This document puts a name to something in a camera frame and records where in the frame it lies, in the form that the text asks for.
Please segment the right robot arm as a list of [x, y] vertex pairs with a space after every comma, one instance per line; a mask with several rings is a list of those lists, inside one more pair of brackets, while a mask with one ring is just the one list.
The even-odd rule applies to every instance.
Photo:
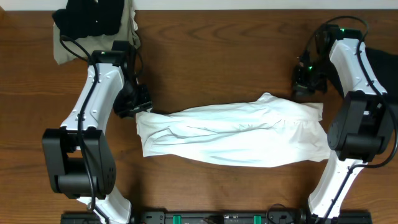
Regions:
[[322, 177], [310, 194], [304, 223], [371, 223], [368, 212], [341, 212], [342, 201], [358, 174], [375, 168], [373, 159], [397, 132], [397, 56], [366, 47], [361, 31], [322, 24], [292, 76], [295, 96], [326, 92], [333, 85], [343, 104], [330, 124], [331, 150]]

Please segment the white t-shirt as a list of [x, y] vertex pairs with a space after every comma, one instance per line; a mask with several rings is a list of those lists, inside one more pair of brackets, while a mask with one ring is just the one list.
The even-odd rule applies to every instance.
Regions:
[[249, 103], [140, 112], [143, 155], [175, 155], [224, 166], [278, 167], [329, 158], [322, 103], [296, 103], [264, 93]]

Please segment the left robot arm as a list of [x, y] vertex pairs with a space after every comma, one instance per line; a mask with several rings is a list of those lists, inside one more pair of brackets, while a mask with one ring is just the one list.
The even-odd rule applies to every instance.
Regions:
[[59, 128], [46, 129], [42, 137], [50, 186], [87, 206], [86, 212], [65, 212], [61, 223], [139, 223], [132, 203], [115, 186], [116, 162], [105, 132], [111, 113], [134, 118], [152, 109], [141, 72], [141, 58], [128, 41], [116, 40], [111, 50], [84, 50], [88, 64], [83, 90]]

